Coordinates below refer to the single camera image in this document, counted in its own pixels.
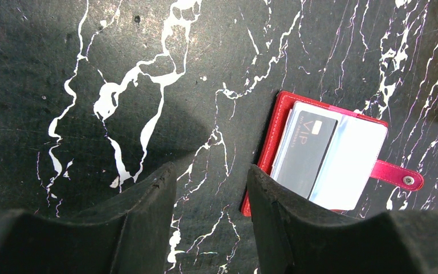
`metal snap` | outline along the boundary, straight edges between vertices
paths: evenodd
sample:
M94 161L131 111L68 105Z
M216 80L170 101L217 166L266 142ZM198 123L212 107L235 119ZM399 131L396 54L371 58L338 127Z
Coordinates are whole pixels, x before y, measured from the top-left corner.
M404 178L402 178L402 181L404 182L404 184L411 186L414 184L415 180L413 177L411 176L405 176Z

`red wallet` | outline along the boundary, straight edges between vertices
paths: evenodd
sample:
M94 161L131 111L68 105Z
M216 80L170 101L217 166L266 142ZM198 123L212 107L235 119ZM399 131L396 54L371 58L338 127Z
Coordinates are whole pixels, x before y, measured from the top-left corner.
M263 146L258 163L259 168L267 174L271 173L273 161L281 141L282 133L285 129L288 114L293 108L294 103L297 101L325 108L343 115L383 124L386 127L388 125L387 122L382 120L374 119L369 116L325 104L287 91L281 91L277 96L276 104L273 110L273 116L271 122L269 123L269 128L266 135L266 142ZM370 177L391 183L409 191L417 191L424 185L424 178L419 173L381 160L376 161ZM251 216L249 196L247 192L242 204L241 212L245 216Z

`red leather strap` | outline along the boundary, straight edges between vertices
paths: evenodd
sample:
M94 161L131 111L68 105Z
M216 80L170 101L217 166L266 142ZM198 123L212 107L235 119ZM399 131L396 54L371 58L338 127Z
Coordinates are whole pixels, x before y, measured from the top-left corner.
M424 178L419 173L401 168L394 164L390 164L381 160L377 160L370 177L391 183L395 186L404 188L410 191L421 189L424 185Z

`black marble surface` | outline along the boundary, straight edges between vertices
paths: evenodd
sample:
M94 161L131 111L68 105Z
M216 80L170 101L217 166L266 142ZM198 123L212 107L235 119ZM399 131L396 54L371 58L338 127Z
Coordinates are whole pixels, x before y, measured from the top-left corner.
M0 208L71 216L173 161L168 272L256 273L239 208L279 90L388 121L379 158L425 177L345 214L438 209L434 0L2 0Z

